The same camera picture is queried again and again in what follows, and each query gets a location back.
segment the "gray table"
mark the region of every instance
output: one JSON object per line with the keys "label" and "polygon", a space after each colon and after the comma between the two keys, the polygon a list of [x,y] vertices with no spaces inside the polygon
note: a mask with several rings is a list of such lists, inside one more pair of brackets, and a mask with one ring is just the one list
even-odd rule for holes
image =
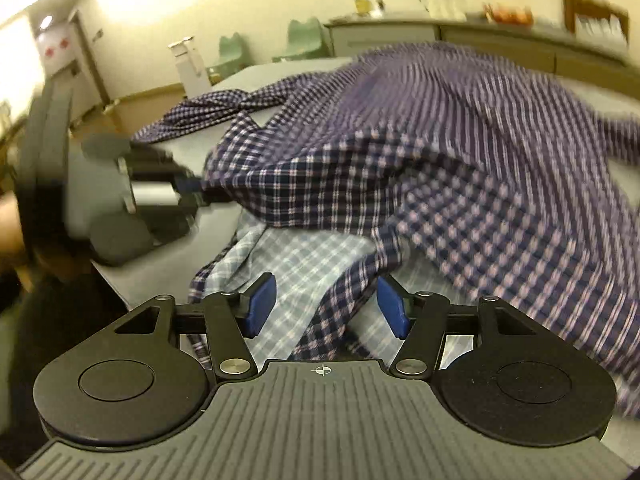
{"label": "gray table", "polygon": [[[270,63],[245,68],[214,86],[215,90],[239,88],[253,91],[283,77],[311,71],[332,70],[344,65],[347,57]],[[277,107],[253,113],[258,124],[264,124]],[[202,172],[207,153],[228,129],[229,122],[197,133],[162,142],[174,159],[196,174]],[[201,210],[198,229],[191,237],[161,248],[124,267],[112,269],[97,266],[100,273],[130,307],[156,296],[171,294],[177,303],[185,303],[189,284],[197,270],[209,263],[231,240],[238,222],[240,206],[235,203],[214,205]]]}
{"label": "gray table", "polygon": [[[252,66],[216,85],[216,90],[241,88],[253,91],[287,75],[313,70],[332,70],[349,58],[291,61]],[[635,113],[640,116],[640,102],[615,92],[580,82],[562,81],[594,108],[606,113]],[[277,108],[252,114],[264,124]],[[195,134],[162,143],[171,150],[175,160],[200,173],[209,150],[224,135],[228,123],[207,128]],[[612,177],[627,193],[634,207],[640,206],[640,168],[610,161]],[[203,210],[199,230],[190,238],[162,248],[121,269],[99,267],[102,275],[129,306],[136,306],[157,294],[171,294],[180,303],[186,302],[189,284],[197,270],[210,262],[228,243],[236,230],[240,207],[237,204],[213,206]],[[614,416],[602,439],[609,449],[632,466],[640,466],[640,421]]]}

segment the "blue plaid shirt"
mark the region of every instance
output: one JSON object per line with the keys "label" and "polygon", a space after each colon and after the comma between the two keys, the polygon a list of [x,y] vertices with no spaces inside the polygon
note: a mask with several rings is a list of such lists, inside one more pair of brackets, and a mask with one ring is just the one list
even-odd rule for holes
{"label": "blue plaid shirt", "polygon": [[[248,115],[276,104],[264,127]],[[639,221],[607,171],[608,156],[640,163],[638,123],[598,115],[550,76],[436,43],[251,94],[212,92],[135,138],[231,117],[207,185],[268,226],[376,246],[327,290],[294,358],[335,355],[375,277],[401,264],[404,239],[469,297],[504,298],[621,376],[626,410],[640,413]]]}

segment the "ceiling light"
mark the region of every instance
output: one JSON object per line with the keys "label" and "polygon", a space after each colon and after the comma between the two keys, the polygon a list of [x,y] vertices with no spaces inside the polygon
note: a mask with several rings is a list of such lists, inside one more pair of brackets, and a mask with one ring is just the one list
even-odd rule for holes
{"label": "ceiling light", "polygon": [[40,30],[44,30],[45,28],[49,27],[52,21],[53,21],[53,17],[47,16],[44,20],[42,20],[42,23],[40,24]]}

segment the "checkered fabric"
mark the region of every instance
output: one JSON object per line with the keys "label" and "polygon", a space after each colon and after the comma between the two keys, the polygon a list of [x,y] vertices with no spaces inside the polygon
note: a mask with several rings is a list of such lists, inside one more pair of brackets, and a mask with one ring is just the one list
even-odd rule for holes
{"label": "checkered fabric", "polygon": [[[261,368],[267,359],[289,357],[326,290],[354,261],[373,249],[372,241],[361,236],[267,228],[243,211],[238,220],[238,243],[203,282],[194,280],[192,299],[198,301],[219,290],[244,290],[263,272],[271,272],[278,284],[275,306],[260,333],[246,341]],[[208,356],[198,360],[203,366],[210,365]]]}
{"label": "checkered fabric", "polygon": [[[274,274],[278,283],[276,304],[260,333],[247,340],[258,369],[267,359],[290,356],[325,291],[354,261],[374,251],[373,242],[365,237],[332,231],[268,228],[247,211],[238,219],[236,238],[233,244],[237,247],[228,251],[226,258],[205,266],[194,280],[192,300],[198,301],[219,290],[244,290],[263,272]],[[407,244],[402,251],[411,254],[394,272],[394,277],[407,290],[431,290],[447,296],[452,303],[468,301],[424,254],[411,251]],[[370,295],[351,319],[348,329],[359,353],[380,358],[387,364],[402,345],[386,323],[375,294]],[[204,367],[210,367],[206,339],[191,338],[194,348],[203,350],[202,354],[198,352],[198,360]],[[455,357],[471,350],[472,340],[469,336],[448,337],[442,365],[446,367]]]}
{"label": "checkered fabric", "polygon": [[637,123],[602,118],[549,76],[406,44],[290,84],[262,128],[238,113],[204,180],[269,226],[374,241],[326,292],[295,357],[335,353],[364,291],[399,267],[404,237],[471,299],[501,296],[637,397],[640,228],[606,160],[637,164],[638,139]]}
{"label": "checkered fabric", "polygon": [[240,111],[254,112],[281,105],[299,85],[313,78],[313,73],[299,74],[270,85],[266,91],[221,90],[184,100],[159,121],[137,131],[132,139],[135,142],[175,139],[228,121]]}

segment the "green chair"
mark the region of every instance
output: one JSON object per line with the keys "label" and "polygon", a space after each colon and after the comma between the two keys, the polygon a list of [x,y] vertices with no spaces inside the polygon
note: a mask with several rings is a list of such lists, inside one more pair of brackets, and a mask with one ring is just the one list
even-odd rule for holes
{"label": "green chair", "polygon": [[209,78],[225,79],[254,64],[249,49],[237,32],[231,38],[222,36],[218,51],[220,53],[218,63],[207,68]]}
{"label": "green chair", "polygon": [[279,62],[329,56],[329,48],[322,37],[322,25],[317,18],[309,18],[305,23],[291,20],[287,31],[287,49],[284,54],[271,60]]}

